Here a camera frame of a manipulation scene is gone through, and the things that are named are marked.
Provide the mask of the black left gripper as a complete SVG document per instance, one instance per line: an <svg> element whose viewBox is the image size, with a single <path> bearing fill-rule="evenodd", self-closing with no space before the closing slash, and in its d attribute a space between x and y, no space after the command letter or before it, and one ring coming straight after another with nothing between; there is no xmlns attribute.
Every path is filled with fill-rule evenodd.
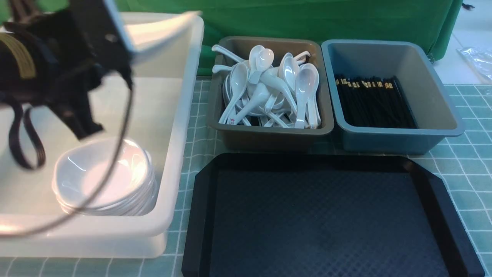
<svg viewBox="0 0 492 277"><path fill-rule="evenodd" d="M133 88L130 39L114 1L9 12L1 32L1 97L47 105L79 141L104 131L93 120L88 93L113 71Z"/></svg>

